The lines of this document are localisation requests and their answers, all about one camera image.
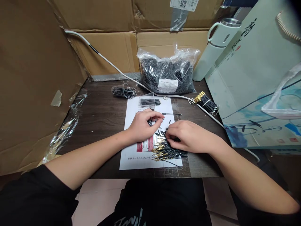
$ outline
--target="white thermos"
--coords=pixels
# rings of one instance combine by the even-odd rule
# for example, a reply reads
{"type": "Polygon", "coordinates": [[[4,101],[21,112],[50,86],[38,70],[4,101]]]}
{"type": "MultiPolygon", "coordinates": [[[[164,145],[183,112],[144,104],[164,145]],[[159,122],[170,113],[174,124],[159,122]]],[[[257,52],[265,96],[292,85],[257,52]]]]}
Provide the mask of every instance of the white thermos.
{"type": "Polygon", "coordinates": [[[224,18],[221,22],[215,23],[208,31],[208,45],[198,61],[194,71],[193,80],[201,81],[213,66],[218,57],[230,43],[234,35],[241,27],[241,22],[233,18],[224,18]],[[209,38],[210,33],[216,27],[216,31],[209,38]]]}

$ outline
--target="paper sheet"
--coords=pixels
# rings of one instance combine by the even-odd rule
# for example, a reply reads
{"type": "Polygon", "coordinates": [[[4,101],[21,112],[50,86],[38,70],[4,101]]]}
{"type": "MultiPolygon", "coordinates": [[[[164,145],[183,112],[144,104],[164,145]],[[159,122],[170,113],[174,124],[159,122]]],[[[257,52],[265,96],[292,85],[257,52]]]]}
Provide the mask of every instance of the paper sheet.
{"type": "MultiPolygon", "coordinates": [[[[155,97],[155,99],[160,99],[161,105],[156,106],[155,111],[161,113],[173,113],[172,110],[172,103],[170,98],[168,97],[167,100],[164,100],[163,97],[155,97]]],[[[126,107],[126,116],[125,116],[125,123],[124,129],[126,130],[132,123],[135,114],[138,111],[143,111],[149,107],[145,106],[142,107],[139,105],[139,97],[134,97],[133,99],[128,99],[127,107],[126,107]]],[[[174,123],[174,116],[165,116],[165,120],[163,120],[161,124],[161,128],[159,130],[165,131],[166,128],[170,124],[174,123]]],[[[157,135],[153,135],[153,144],[154,147],[157,143],[157,135]]],[[[171,163],[164,162],[164,161],[154,161],[153,153],[149,151],[151,141],[144,141],[143,148],[137,148],[137,144],[133,144],[121,151],[121,158],[120,158],[120,166],[119,170],[134,170],[134,169],[147,169],[147,168],[161,168],[161,167],[176,167],[175,165],[171,164],[174,163],[178,166],[183,166],[182,159],[172,159],[168,160],[171,163]]]]}

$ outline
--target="black shirt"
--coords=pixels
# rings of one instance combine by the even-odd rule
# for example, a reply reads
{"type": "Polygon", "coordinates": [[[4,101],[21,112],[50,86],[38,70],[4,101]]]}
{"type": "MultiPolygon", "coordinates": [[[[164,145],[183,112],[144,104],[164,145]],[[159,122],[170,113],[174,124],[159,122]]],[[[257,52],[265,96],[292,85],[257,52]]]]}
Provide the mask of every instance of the black shirt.
{"type": "MultiPolygon", "coordinates": [[[[79,189],[71,190],[44,165],[0,193],[1,225],[72,225],[79,189]]],[[[201,179],[130,180],[114,213],[99,225],[211,225],[201,179]]],[[[246,207],[241,225],[299,225],[300,213],[277,215],[246,207]]]]}

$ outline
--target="dark wooden tabletop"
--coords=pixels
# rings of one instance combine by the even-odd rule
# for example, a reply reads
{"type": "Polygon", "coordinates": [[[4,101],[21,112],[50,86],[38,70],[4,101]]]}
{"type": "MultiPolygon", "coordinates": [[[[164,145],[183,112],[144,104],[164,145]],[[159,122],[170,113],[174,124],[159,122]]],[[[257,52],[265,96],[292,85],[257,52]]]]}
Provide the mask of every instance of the dark wooden tabletop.
{"type": "MultiPolygon", "coordinates": [[[[98,140],[114,135],[124,129],[127,99],[112,95],[111,88],[127,82],[135,86],[132,81],[93,82],[87,80],[83,88],[87,89],[88,97],[81,106],[81,115],[73,135],[67,140],[57,154],[65,154],[74,149],[91,144],[98,140]]],[[[204,91],[209,98],[210,92],[203,80],[194,82],[197,93],[185,94],[194,98],[204,91]]],[[[206,115],[196,105],[191,105],[185,99],[172,98],[173,110],[182,114],[176,120],[189,120],[228,141],[224,129],[206,115]]],[[[255,162],[254,158],[244,150],[236,149],[241,155],[255,162]]],[[[168,177],[222,177],[222,173],[215,161],[208,154],[190,154],[183,159],[183,167],[152,168],[119,170],[121,152],[107,161],[91,178],[168,178],[168,177]]]]}

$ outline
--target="thermos handle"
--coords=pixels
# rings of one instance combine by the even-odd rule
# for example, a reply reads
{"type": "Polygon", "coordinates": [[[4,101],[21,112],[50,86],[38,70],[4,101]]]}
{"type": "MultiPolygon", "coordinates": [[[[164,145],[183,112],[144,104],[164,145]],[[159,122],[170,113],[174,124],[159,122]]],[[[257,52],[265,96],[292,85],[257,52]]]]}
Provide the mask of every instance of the thermos handle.
{"type": "Polygon", "coordinates": [[[207,39],[208,39],[208,41],[210,42],[211,40],[212,40],[212,37],[211,38],[209,38],[210,37],[210,34],[211,34],[211,32],[212,32],[212,30],[215,28],[215,27],[218,27],[220,25],[220,22],[216,22],[215,24],[213,24],[212,25],[212,27],[209,29],[209,31],[208,31],[208,37],[207,37],[207,39]]]}

